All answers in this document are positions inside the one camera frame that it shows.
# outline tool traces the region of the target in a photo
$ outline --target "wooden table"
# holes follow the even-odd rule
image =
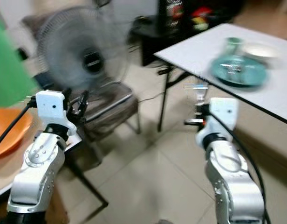
[[[41,121],[37,116],[36,109],[29,109],[33,116],[33,122],[18,149],[9,155],[0,157],[0,195],[11,188],[16,174],[20,171],[23,162],[23,154],[27,147],[33,142],[37,131],[42,128]]]

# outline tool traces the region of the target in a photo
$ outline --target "orange plate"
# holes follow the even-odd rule
[[[20,112],[20,109],[0,109],[0,136]],[[29,113],[26,112],[23,115],[0,143],[0,155],[9,152],[19,145],[20,140],[31,126],[32,120],[33,117]]]

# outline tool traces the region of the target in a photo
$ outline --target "chair seat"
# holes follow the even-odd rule
[[[80,96],[81,91],[74,91],[72,99]],[[123,97],[132,94],[132,89],[122,83],[112,83],[103,94],[96,95],[90,93],[88,98],[88,107],[85,112],[85,118],[89,119],[102,109],[112,105]],[[94,140],[100,140],[113,132],[113,130],[138,112],[138,99],[132,95],[129,99],[116,106],[114,109],[106,112],[95,120],[84,125],[85,133]]]

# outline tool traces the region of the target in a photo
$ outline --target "fan guard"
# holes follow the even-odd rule
[[[93,7],[50,16],[37,36],[40,69],[61,88],[99,91],[121,81],[128,65],[125,38],[110,17]]]

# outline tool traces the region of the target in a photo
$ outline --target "fan motor housing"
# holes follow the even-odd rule
[[[83,66],[91,73],[98,73],[103,68],[101,54],[95,49],[86,49],[83,54]]]

